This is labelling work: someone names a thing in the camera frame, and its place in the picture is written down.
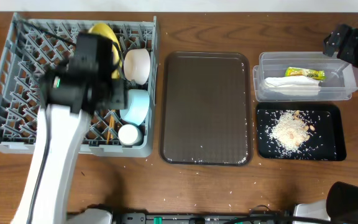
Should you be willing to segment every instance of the white rice grain pile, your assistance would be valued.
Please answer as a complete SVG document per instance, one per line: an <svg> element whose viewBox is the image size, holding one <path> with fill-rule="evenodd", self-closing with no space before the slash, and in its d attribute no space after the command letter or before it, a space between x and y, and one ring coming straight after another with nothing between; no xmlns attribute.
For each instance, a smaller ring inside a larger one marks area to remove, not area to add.
<svg viewBox="0 0 358 224"><path fill-rule="evenodd" d="M296 152L306 141L306 124L301 119L295 119L292 112L284 112L277 124L272 128L270 138L278 140L279 145L288 151Z"/></svg>

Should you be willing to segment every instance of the white wall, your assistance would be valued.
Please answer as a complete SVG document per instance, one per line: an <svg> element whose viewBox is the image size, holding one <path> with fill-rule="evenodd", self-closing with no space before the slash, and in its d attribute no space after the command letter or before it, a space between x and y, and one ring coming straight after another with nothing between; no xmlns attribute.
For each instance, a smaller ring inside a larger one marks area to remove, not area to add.
<svg viewBox="0 0 358 224"><path fill-rule="evenodd" d="M0 11L358 12L358 0L0 0Z"/></svg>

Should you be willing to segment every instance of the white cloth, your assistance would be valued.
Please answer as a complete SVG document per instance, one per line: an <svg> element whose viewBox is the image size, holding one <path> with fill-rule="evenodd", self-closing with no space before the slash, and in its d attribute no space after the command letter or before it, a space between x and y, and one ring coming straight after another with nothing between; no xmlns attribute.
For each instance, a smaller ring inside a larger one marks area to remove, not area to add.
<svg viewBox="0 0 358 224"><path fill-rule="evenodd" d="M319 80L303 75L292 77L269 77L264 80L264 87L269 91L275 91L292 96L315 96L320 91Z"/></svg>

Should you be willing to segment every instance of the yellow snack package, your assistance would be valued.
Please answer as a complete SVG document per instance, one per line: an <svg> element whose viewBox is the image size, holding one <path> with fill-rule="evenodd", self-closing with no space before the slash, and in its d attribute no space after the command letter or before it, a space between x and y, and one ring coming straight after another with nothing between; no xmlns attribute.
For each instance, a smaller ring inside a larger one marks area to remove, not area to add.
<svg viewBox="0 0 358 224"><path fill-rule="evenodd" d="M286 77L296 76L296 75L303 75L320 81L326 79L324 71L315 71L312 69L289 67L285 72Z"/></svg>

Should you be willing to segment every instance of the white cup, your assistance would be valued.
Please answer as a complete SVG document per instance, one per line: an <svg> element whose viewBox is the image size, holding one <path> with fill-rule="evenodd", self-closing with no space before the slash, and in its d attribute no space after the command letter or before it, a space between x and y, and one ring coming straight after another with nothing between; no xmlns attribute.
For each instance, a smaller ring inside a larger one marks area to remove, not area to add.
<svg viewBox="0 0 358 224"><path fill-rule="evenodd" d="M125 124L118 130L118 139L123 146L138 146L142 144L143 134L139 128Z"/></svg>
<svg viewBox="0 0 358 224"><path fill-rule="evenodd" d="M124 74L139 85L146 83L150 73L150 55L146 49L128 51L124 60Z"/></svg>
<svg viewBox="0 0 358 224"><path fill-rule="evenodd" d="M139 126L149 111L150 96L146 90L128 90L128 109L120 110L119 115L124 121Z"/></svg>

